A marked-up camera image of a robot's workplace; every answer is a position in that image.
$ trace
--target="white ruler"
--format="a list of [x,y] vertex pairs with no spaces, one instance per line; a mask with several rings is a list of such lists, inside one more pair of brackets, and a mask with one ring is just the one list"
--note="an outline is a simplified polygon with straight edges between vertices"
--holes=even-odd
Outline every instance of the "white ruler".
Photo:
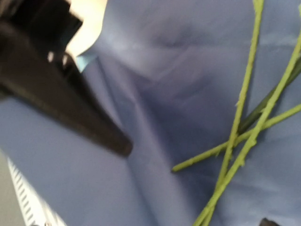
[[26,226],[66,226],[57,213],[36,193],[13,162],[8,167]]

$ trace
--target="blue fabric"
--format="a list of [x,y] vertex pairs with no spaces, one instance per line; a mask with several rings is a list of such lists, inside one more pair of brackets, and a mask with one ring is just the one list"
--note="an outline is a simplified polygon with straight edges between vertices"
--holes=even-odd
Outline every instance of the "blue fabric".
[[[300,30],[299,0],[266,0],[246,115],[278,83]],[[0,145],[69,226],[191,225],[222,156],[170,169],[226,141],[245,73],[251,0],[109,0],[84,76],[132,138],[123,159],[29,106],[0,104]],[[272,115],[300,104],[301,78]],[[260,134],[213,226],[301,222],[301,114]]]

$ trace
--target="gray surface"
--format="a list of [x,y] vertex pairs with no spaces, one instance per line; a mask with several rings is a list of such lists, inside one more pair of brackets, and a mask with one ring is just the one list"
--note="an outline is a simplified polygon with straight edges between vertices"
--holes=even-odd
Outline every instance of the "gray surface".
[[24,226],[23,217],[10,177],[7,159],[0,151],[0,225]]

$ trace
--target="dark object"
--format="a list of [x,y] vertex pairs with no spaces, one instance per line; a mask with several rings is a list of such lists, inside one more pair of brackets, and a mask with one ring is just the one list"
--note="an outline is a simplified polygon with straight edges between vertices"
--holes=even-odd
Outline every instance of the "dark object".
[[262,219],[259,226],[280,226],[274,221],[268,220],[266,218]]
[[[285,88],[289,86],[301,73],[301,57],[297,60],[294,69],[285,84]],[[266,107],[268,100],[273,95],[276,88],[271,90],[268,95],[257,105],[257,107],[245,118],[243,119],[238,127],[238,133],[243,134],[246,132],[256,120],[258,120],[261,116],[262,110]]]
[[[16,13],[5,11],[9,22],[0,22],[0,99],[13,94],[93,141],[129,155],[130,140],[101,108],[72,58],[64,52],[79,24],[68,15],[69,5],[63,0],[35,2],[24,1]],[[63,10],[56,11],[59,2]],[[52,14],[43,13],[49,4],[52,14],[61,15],[53,21],[48,18]],[[28,17],[24,9],[29,10]],[[58,18],[65,18],[66,23],[61,24]],[[43,23],[51,32],[42,28]]]

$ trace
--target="blue paper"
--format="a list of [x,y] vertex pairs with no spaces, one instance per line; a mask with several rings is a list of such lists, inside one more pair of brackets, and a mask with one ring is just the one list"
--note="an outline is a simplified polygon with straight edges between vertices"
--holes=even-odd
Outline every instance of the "blue paper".
[[[285,71],[298,4],[265,1],[244,116]],[[133,140],[132,154],[117,157],[13,98],[0,104],[0,147],[69,226],[192,225],[222,155],[170,170],[228,140],[253,21],[251,0],[109,0],[83,74]],[[272,115],[300,104],[300,86],[297,78]],[[263,217],[300,225],[300,133],[301,113],[260,134],[211,225],[255,226]]]

